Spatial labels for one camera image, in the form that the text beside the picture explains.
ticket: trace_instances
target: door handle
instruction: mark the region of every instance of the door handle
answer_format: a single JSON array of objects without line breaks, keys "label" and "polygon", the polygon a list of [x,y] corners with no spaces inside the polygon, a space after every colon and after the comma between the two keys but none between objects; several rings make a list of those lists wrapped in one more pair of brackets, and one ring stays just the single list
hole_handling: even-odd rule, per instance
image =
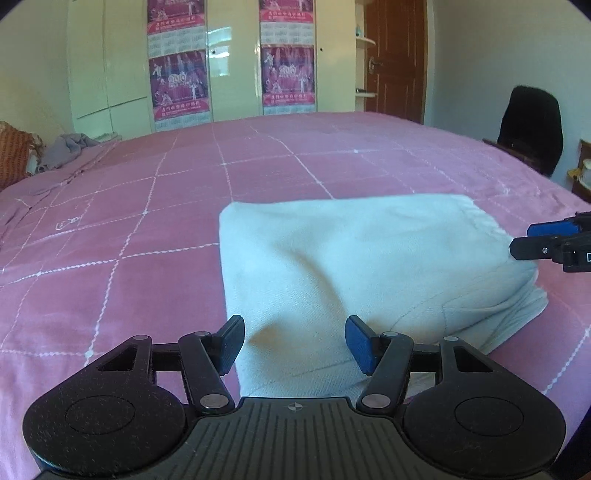
[{"label": "door handle", "polygon": [[370,57],[369,58],[369,72],[370,73],[374,73],[374,69],[377,67],[383,67],[384,66],[384,62],[383,61],[376,61],[375,57]]}]

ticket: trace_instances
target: orange pillow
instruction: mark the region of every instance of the orange pillow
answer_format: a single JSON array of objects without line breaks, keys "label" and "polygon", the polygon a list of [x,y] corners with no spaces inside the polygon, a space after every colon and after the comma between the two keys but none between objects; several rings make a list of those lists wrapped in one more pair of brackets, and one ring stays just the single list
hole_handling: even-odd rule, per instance
[{"label": "orange pillow", "polygon": [[0,190],[28,177],[29,152],[33,135],[0,121]]}]

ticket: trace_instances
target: poster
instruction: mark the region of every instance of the poster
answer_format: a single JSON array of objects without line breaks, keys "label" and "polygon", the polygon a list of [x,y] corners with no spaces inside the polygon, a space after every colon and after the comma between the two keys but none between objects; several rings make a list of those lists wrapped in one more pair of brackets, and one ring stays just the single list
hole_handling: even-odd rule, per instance
[{"label": "poster", "polygon": [[261,71],[265,115],[316,110],[314,47],[263,47]]},{"label": "poster", "polygon": [[316,111],[314,0],[259,0],[264,115]]},{"label": "poster", "polygon": [[259,0],[261,45],[313,45],[313,0]]},{"label": "poster", "polygon": [[[204,50],[150,59],[154,120],[161,129],[183,125],[183,122],[209,121],[206,65]],[[189,118],[171,121],[180,116]]]},{"label": "poster", "polygon": [[262,22],[314,23],[314,0],[259,0]]},{"label": "poster", "polygon": [[211,121],[205,0],[148,0],[148,57],[156,131]]}]

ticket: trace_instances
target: pink bedspread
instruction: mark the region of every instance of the pink bedspread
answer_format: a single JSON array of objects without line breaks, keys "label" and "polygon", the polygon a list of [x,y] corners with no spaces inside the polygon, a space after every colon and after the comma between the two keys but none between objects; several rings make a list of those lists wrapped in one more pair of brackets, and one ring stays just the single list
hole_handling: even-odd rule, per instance
[{"label": "pink bedspread", "polygon": [[[218,215],[280,202],[466,194],[514,236],[589,205],[485,144],[371,113],[259,117],[87,149],[0,193],[0,478],[37,468],[27,407],[128,337],[226,320]],[[562,410],[591,404],[591,274],[540,263],[550,304],[492,357]],[[178,388],[176,379],[163,384]],[[226,383],[238,396],[235,373]]]}]

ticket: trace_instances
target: black chair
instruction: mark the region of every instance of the black chair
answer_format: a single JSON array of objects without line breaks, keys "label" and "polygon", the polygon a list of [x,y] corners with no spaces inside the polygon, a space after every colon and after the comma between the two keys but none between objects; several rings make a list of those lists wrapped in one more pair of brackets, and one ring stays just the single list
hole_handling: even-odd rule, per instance
[{"label": "black chair", "polygon": [[556,98],[538,88],[515,87],[497,143],[505,151],[515,151],[526,157],[526,163],[542,175],[551,176],[564,148]]}]

